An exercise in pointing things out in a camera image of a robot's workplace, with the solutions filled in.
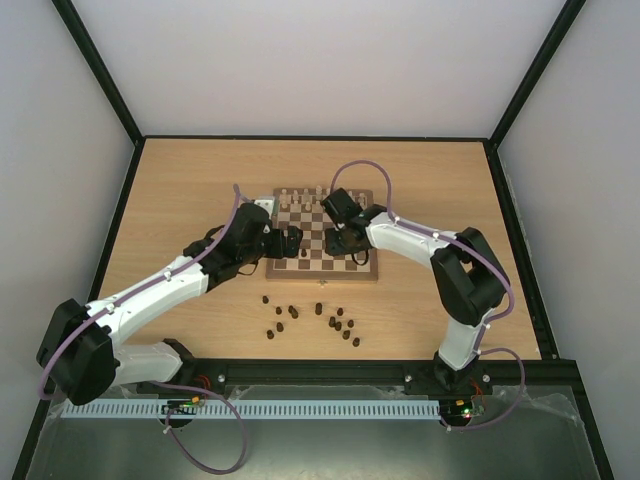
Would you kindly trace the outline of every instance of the wooden tabletop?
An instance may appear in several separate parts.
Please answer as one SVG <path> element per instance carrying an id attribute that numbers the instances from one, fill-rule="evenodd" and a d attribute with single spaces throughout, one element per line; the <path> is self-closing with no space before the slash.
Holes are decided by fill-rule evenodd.
<path id="1" fill-rule="evenodd" d="M 512 281 L 516 308 L 492 324 L 482 347 L 506 346 L 523 358 L 540 358 L 480 143 L 147 140 L 101 296 L 157 272 L 224 223 L 234 182 L 250 198 L 269 195 L 279 185 L 329 186 L 338 167 L 360 158 L 379 162 L 391 175 L 397 214 L 439 229 L 473 226 L 484 233 Z M 385 202 L 386 185 L 371 167 L 347 169 L 339 185 L 371 189 L 377 203 Z M 324 305 L 321 316 L 314 312 L 317 302 Z M 297 320 L 287 315 L 289 305 L 300 312 Z M 276 306 L 285 313 L 277 316 Z M 344 320 L 355 322 L 351 338 L 361 339 L 358 348 L 328 327 L 338 307 Z M 174 308 L 129 343 L 173 337 L 194 355 L 211 358 L 430 359 L 447 318 L 432 272 L 380 251 L 376 284 L 267 281 L 261 262 L 253 276 L 238 276 Z M 275 331 L 277 321 L 284 332 L 268 340 L 266 331 Z"/>

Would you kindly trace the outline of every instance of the black metal frame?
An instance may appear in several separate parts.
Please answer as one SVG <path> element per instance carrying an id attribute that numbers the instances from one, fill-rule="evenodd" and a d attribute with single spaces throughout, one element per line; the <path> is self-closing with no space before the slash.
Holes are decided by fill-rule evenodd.
<path id="1" fill-rule="evenodd" d="M 488 138 L 453 137 L 355 137 L 355 136 L 257 136 L 257 135 L 148 135 L 143 136 L 127 108 L 113 78 L 109 74 L 100 54 L 84 27 L 71 0 L 52 0 L 78 48 L 93 71 L 105 95 L 109 99 L 123 127 L 129 134 L 135 150 L 129 170 L 116 206 L 116 212 L 105 241 L 98 264 L 89 300 L 97 298 L 113 250 L 129 192 L 147 138 L 192 138 L 192 139 L 243 139 L 243 140 L 327 140 L 327 141 L 404 141 L 404 142 L 481 142 L 496 189 L 509 241 L 518 268 L 518 274 L 531 316 L 542 360 L 525 360 L 528 385 L 570 386 L 575 396 L 579 413 L 585 423 L 591 449 L 601 478 L 612 479 L 613 474 L 600 439 L 593 412 L 587 399 L 577 365 L 572 360 L 558 358 L 553 332 L 542 302 L 540 289 L 529 257 L 526 241 L 518 221 L 512 193 L 506 181 L 498 155 L 498 147 L 513 125 L 518 113 L 542 76 L 546 66 L 565 37 L 586 0 L 567 0 L 544 43 L 516 90 L 493 135 Z M 515 361 L 480 360 L 479 371 L 491 377 L 491 384 L 513 385 L 520 381 L 520 372 Z M 408 394 L 428 391 L 432 398 L 452 398 L 446 392 L 434 391 L 433 383 L 427 382 L 421 372 L 432 368 L 431 361 L 277 361 L 277 360 L 225 360 L 199 359 L 198 370 L 210 378 L 225 375 L 225 385 L 251 384 L 322 384 L 322 385 L 385 385 L 404 386 Z M 412 381 L 405 382 L 407 375 Z M 20 458 L 13 475 L 14 479 L 25 478 L 44 424 L 49 402 L 38 404 L 27 434 Z"/>

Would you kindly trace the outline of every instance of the white robotic arm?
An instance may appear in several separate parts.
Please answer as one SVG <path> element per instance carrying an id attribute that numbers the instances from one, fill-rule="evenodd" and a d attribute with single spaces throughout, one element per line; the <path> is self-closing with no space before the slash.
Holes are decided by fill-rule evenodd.
<path id="1" fill-rule="evenodd" d="M 124 342 L 170 308 L 234 278 L 245 265 L 263 257 L 297 256 L 302 231 L 274 229 L 274 203 L 273 197 L 244 203 L 219 243 L 210 237 L 222 227 L 210 230 L 164 269 L 120 293 L 86 306 L 73 299 L 59 305 L 38 350 L 38 363 L 50 368 L 50 378 L 76 405 L 90 402 L 111 385 L 173 379 L 188 354 L 178 342 Z M 95 321 L 87 322 L 92 317 Z"/>
<path id="2" fill-rule="evenodd" d="M 471 228 L 462 233 L 438 231 L 400 217 L 391 218 L 379 205 L 363 211 L 343 189 L 334 191 L 322 205 L 336 225 L 335 229 L 325 231 L 330 255 L 378 248 L 403 255 L 434 271 L 441 300 L 449 313 L 447 333 L 437 358 L 451 372 L 465 369 L 477 357 L 487 319 L 506 291 L 482 264 L 446 239 L 463 242 L 506 278 L 482 234 Z M 432 236 L 420 233 L 425 230 L 434 233 Z M 471 269 L 467 271 L 463 263 L 471 263 Z"/>
<path id="3" fill-rule="evenodd" d="M 399 217 L 391 220 L 387 212 L 378 214 L 366 227 L 371 246 L 398 253 L 431 270 L 431 258 L 438 249 L 449 246 L 449 243 L 438 238 L 427 237 L 404 225 L 422 227 L 422 225 Z M 456 236 L 455 232 L 450 231 L 440 231 L 439 233 L 451 238 Z M 483 332 L 484 321 L 492 311 L 493 309 L 489 309 L 476 326 L 465 325 L 449 317 L 447 333 L 438 349 L 439 357 L 449 367 L 461 370 L 475 358 L 476 340 Z"/>

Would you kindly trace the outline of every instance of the cable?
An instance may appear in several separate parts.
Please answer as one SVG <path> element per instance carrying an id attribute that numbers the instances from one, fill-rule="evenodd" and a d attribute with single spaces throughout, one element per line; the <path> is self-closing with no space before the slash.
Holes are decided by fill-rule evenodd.
<path id="1" fill-rule="evenodd" d="M 507 281 L 505 276 L 502 275 L 502 273 L 493 264 L 491 264 L 491 262 L 489 262 L 489 260 L 484 258 L 482 255 L 480 255 L 478 252 L 476 252 L 472 248 L 469 248 L 468 246 L 466 246 L 464 243 L 459 242 L 455 238 L 451 238 L 448 235 L 443 235 L 442 233 L 439 233 L 436 230 L 433 230 L 433 229 L 431 229 L 429 227 L 423 227 L 423 226 L 412 225 L 412 224 L 406 223 L 395 214 L 395 212 L 391 208 L 391 195 L 392 195 L 391 177 L 389 176 L 387 171 L 381 165 L 379 165 L 378 163 L 376 163 L 376 162 L 374 162 L 372 160 L 354 160 L 352 162 L 345 163 L 342 167 L 340 167 L 336 171 L 335 175 L 333 176 L 333 180 L 331 181 L 331 192 L 333 192 L 333 190 L 334 190 L 334 187 L 336 185 L 336 181 L 338 180 L 338 176 L 340 175 L 340 173 L 344 169 L 346 169 L 348 167 L 351 167 L 353 165 L 361 165 L 361 164 L 370 165 L 372 167 L 377 168 L 382 173 L 382 175 L 384 176 L 384 179 L 387 182 L 387 214 L 389 215 L 389 218 L 393 222 L 397 223 L 401 227 L 404 227 L 404 228 L 406 228 L 408 230 L 411 230 L 413 232 L 419 233 L 421 235 L 426 235 L 426 236 L 428 236 L 430 238 L 443 240 L 443 241 L 445 241 L 447 243 L 450 243 L 454 247 L 459 248 L 463 252 L 468 253 L 473 258 L 478 260 L 482 265 L 484 265 L 500 281 L 500 283 L 502 284 L 502 287 L 507 292 L 507 296 L 509 297 L 509 305 L 507 305 L 507 308 L 504 311 L 502 311 L 500 313 L 496 313 L 495 315 L 491 315 L 489 318 L 487 318 L 485 320 L 486 324 L 489 324 L 489 323 L 493 322 L 494 320 L 498 320 L 499 318 L 504 318 L 504 317 L 506 317 L 507 315 L 509 315 L 513 311 L 513 309 L 515 307 L 515 303 L 516 303 L 516 298 L 515 298 L 515 295 L 513 293 L 513 289 L 511 288 L 511 285 L 509 284 L 509 282 Z M 482 336 L 483 335 L 484 335 L 484 328 L 483 328 L 483 331 L 478 335 L 476 345 L 474 346 L 475 350 L 477 350 L 477 348 L 479 347 L 480 340 L 482 340 Z"/>
<path id="2" fill-rule="evenodd" d="M 238 185 L 235 184 L 235 183 L 233 184 L 233 191 L 235 192 L 235 198 L 233 200 L 233 207 L 231 209 L 231 213 L 229 214 L 229 218 L 227 219 L 227 221 L 225 223 L 225 226 L 222 229 L 222 231 L 220 232 L 220 234 L 216 237 L 216 239 L 213 241 L 213 243 L 211 245 L 209 245 L 207 248 L 205 248 L 202 251 L 202 253 L 200 253 L 200 255 L 197 255 L 195 258 L 189 260 L 184 265 L 182 265 L 180 267 L 177 267 L 174 270 L 171 270 L 171 272 L 170 272 L 171 273 L 171 277 L 182 273 L 183 271 L 185 271 L 186 269 L 188 269 L 192 265 L 194 265 L 197 262 L 199 262 L 202 258 L 207 256 L 209 253 L 211 253 L 211 251 L 214 248 L 216 248 L 218 243 L 220 243 L 220 240 L 222 240 L 222 238 L 226 235 L 226 233 L 229 230 L 229 227 L 231 225 L 231 222 L 233 222 L 233 219 L 236 216 L 236 211 L 238 210 L 238 204 L 240 203 L 240 198 L 242 196 L 242 194 L 240 193 L 240 187 L 238 187 Z M 153 287 L 153 286 L 155 286 L 155 285 L 157 285 L 157 284 L 159 284 L 159 283 L 161 283 L 163 281 L 167 281 L 167 278 L 163 274 L 158 275 L 157 277 L 152 278 L 148 282 L 143 283 L 139 287 L 134 288 L 129 293 L 127 293 L 127 294 L 123 295 L 122 297 L 120 297 L 119 299 L 115 300 L 113 302 L 113 305 L 115 307 L 120 307 L 127 300 L 130 300 L 131 298 L 135 297 L 139 293 L 142 293 L 145 290 L 147 290 L 148 288 L 151 288 L 151 287 Z M 73 343 L 73 341 L 76 338 L 78 338 L 78 336 L 80 336 L 80 334 L 82 332 L 84 332 L 87 328 L 89 328 L 96 321 L 98 321 L 102 317 L 104 317 L 107 313 L 108 313 L 107 309 L 103 308 L 102 310 L 100 310 L 96 314 L 94 314 L 92 317 L 89 317 L 87 320 L 85 320 L 82 323 L 82 325 L 80 325 L 73 332 L 71 332 L 71 334 L 67 338 L 65 338 L 64 341 L 60 344 L 60 346 L 56 349 L 56 351 L 53 353 L 53 355 L 51 355 L 51 358 L 49 359 L 49 361 L 47 362 L 47 364 L 45 365 L 45 367 L 44 367 L 44 369 L 42 371 L 42 376 L 40 377 L 40 383 L 38 384 L 38 396 L 42 400 L 51 400 L 53 398 L 53 395 L 49 395 L 49 394 L 45 393 L 44 388 L 45 388 L 45 385 L 47 383 L 47 380 L 49 379 L 49 375 L 51 374 L 51 370 L 53 370 L 54 365 L 60 359 L 60 357 L 62 356 L 64 351 L 69 347 L 69 345 L 71 345 L 71 343 Z"/>
<path id="3" fill-rule="evenodd" d="M 226 475 L 228 473 L 233 473 L 239 470 L 240 467 L 242 467 L 244 458 L 247 455 L 247 448 L 249 446 L 249 432 L 247 431 L 247 426 L 242 420 L 240 413 L 238 413 L 238 410 L 236 409 L 236 407 L 234 407 L 231 404 L 231 402 L 229 402 L 229 400 L 224 398 L 222 395 L 218 395 L 217 393 L 214 393 L 211 390 L 207 390 L 204 388 L 190 387 L 186 385 L 173 385 L 170 383 L 161 383 L 161 382 L 149 382 L 149 383 L 152 383 L 153 385 L 156 385 L 158 387 L 170 388 L 172 390 L 184 390 L 187 392 L 200 393 L 202 395 L 206 395 L 208 398 L 215 398 L 216 400 L 220 400 L 222 403 L 224 403 L 227 406 L 227 408 L 231 410 L 231 413 L 233 413 L 235 417 L 238 419 L 238 423 L 240 424 L 240 430 L 242 432 L 242 452 L 240 452 L 240 457 L 238 457 L 238 461 L 234 463 L 233 466 L 225 470 L 218 470 L 217 468 L 208 467 L 204 463 L 201 463 L 200 461 L 196 460 L 195 457 L 187 451 L 185 446 L 178 439 L 178 436 L 173 432 L 173 428 L 171 428 L 171 424 L 170 424 L 171 414 L 176 409 L 171 409 L 167 412 L 167 416 L 164 419 L 164 425 L 166 427 L 165 433 L 168 433 L 169 435 L 171 435 L 171 438 L 173 438 L 173 441 L 176 442 L 176 445 L 178 445 L 178 447 L 180 448 L 182 455 L 184 455 L 184 457 L 187 460 L 189 460 L 189 462 L 191 462 L 193 465 L 195 465 L 196 467 L 198 467 L 200 470 L 204 472 L 211 473 L 212 475 Z"/>
<path id="4" fill-rule="evenodd" d="M 518 354 L 516 352 L 514 352 L 510 348 L 506 348 L 506 347 L 492 348 L 490 350 L 487 350 L 486 352 L 482 352 L 481 355 L 483 355 L 483 356 L 484 355 L 491 355 L 492 353 L 497 353 L 497 352 L 507 352 L 507 353 L 513 355 L 513 357 L 518 362 L 518 366 L 520 367 L 520 388 L 518 389 L 518 394 L 516 395 L 515 400 L 513 401 L 513 403 L 511 405 L 509 405 L 509 408 L 507 408 L 504 412 L 502 412 L 496 418 L 494 418 L 492 420 L 489 420 L 488 422 L 480 423 L 478 425 L 467 425 L 466 427 L 452 427 L 444 419 L 441 419 L 440 423 L 442 423 L 445 427 L 447 427 L 447 431 L 448 432 L 450 432 L 450 431 L 466 432 L 466 431 L 470 431 L 470 430 L 480 430 L 482 428 L 486 428 L 486 427 L 490 427 L 492 425 L 495 425 L 496 423 L 499 423 L 502 420 L 504 420 L 505 418 L 507 418 L 511 414 L 511 412 L 518 406 L 518 404 L 522 401 L 522 397 L 524 395 L 524 387 L 525 387 L 525 385 L 524 385 L 525 373 L 524 373 L 524 364 L 522 363 L 522 359 L 518 356 Z"/>

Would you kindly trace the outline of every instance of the chessboard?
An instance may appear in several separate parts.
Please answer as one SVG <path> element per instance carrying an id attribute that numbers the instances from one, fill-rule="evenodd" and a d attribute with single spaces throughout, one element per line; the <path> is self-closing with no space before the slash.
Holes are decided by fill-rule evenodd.
<path id="1" fill-rule="evenodd" d="M 349 196 L 362 209 L 373 204 L 371 190 L 347 190 Z M 376 282 L 378 280 L 378 257 L 375 249 L 369 250 L 369 261 L 365 252 L 355 255 L 332 257 L 325 253 L 324 230 L 335 228 L 329 216 L 324 213 L 320 201 L 327 198 L 328 188 L 276 188 L 276 207 L 273 225 L 286 228 L 288 225 L 302 230 L 302 243 L 296 258 L 269 259 L 267 279 L 269 280 L 314 280 L 320 283 L 330 281 Z"/>

